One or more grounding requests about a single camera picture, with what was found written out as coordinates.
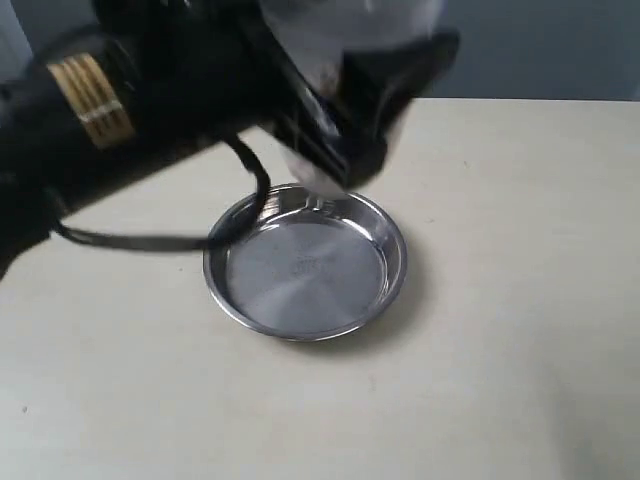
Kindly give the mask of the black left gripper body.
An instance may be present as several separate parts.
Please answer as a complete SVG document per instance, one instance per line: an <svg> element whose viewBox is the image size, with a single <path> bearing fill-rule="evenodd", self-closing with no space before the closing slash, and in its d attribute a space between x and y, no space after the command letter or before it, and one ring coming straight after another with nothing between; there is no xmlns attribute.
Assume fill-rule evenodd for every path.
<svg viewBox="0 0 640 480"><path fill-rule="evenodd" d="M345 119L301 75L255 1L96 1L98 59L134 132L96 155L99 185L126 185L195 153L234 149L259 183L259 160L239 142L256 125L339 185L350 181Z"/></svg>

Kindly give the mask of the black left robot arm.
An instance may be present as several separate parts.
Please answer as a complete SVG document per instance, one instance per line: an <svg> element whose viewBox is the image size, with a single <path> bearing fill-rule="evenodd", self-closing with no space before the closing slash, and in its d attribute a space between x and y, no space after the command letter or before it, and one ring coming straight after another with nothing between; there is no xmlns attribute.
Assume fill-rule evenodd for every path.
<svg viewBox="0 0 640 480"><path fill-rule="evenodd" d="M257 223L261 127L341 191L384 168L412 101L454 64L437 1L96 1L1 86L1 266L52 235L144 253L216 251ZM211 145L255 178L248 210L205 237L73 228L77 211Z"/></svg>

